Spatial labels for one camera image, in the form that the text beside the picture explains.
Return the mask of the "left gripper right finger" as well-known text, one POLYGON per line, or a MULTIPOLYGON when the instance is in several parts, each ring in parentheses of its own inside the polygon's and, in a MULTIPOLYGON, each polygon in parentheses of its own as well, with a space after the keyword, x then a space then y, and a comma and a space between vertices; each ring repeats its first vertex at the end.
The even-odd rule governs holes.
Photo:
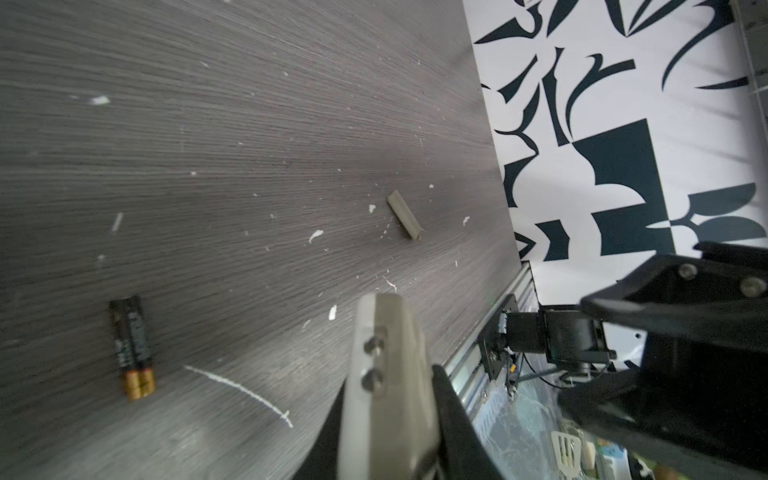
POLYGON ((502 479, 503 476, 479 440, 445 369, 433 365, 432 373, 441 435, 438 478, 502 479))

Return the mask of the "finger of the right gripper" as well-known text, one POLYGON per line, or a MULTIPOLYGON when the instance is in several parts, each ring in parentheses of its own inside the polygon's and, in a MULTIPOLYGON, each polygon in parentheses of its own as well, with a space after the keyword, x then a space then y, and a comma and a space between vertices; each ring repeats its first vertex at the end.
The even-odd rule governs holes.
POLYGON ((743 351, 767 352, 767 250, 700 242, 699 258, 656 255, 580 309, 605 322, 743 351))
POLYGON ((690 479, 767 476, 767 385, 750 376, 627 370, 565 391, 558 404, 583 429, 690 479))

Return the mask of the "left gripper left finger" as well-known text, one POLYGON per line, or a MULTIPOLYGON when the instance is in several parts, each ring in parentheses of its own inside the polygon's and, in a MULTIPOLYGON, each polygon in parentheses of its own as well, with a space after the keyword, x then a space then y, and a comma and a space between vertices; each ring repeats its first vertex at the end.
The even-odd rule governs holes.
POLYGON ((345 384, 342 384, 320 432, 293 480, 335 480, 343 418, 345 384))

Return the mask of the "white remote control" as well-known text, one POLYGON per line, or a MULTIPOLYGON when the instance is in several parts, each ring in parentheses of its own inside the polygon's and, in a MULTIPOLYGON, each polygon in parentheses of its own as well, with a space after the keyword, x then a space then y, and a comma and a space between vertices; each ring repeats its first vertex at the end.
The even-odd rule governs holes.
POLYGON ((423 330, 398 294, 357 304, 337 460, 339 479, 433 479, 441 441, 423 330))

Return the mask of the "grey remote battery cover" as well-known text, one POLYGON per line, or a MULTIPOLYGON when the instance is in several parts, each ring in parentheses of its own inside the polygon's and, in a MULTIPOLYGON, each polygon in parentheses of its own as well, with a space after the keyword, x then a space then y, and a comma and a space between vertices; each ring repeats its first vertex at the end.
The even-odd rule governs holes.
POLYGON ((398 190, 394 190, 387 197, 387 203, 411 239, 420 240, 423 229, 398 190))

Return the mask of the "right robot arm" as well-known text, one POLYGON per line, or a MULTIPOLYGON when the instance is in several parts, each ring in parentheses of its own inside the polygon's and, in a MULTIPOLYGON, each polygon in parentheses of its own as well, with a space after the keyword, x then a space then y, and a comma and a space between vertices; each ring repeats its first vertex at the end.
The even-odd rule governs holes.
POLYGON ((608 324, 644 333, 641 360, 563 390, 584 429, 692 479, 767 475, 767 252, 701 242, 657 255, 576 305, 508 313, 504 344, 585 373, 616 353, 608 324))

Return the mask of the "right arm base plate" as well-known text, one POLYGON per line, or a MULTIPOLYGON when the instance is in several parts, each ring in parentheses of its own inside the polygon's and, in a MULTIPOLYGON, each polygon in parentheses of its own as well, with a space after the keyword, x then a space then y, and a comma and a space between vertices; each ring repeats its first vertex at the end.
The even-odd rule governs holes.
POLYGON ((478 334, 477 345, 480 349, 481 363, 490 381, 497 380, 509 363, 510 354, 507 352, 506 338, 507 317, 517 311, 516 296, 514 294, 503 296, 478 334))

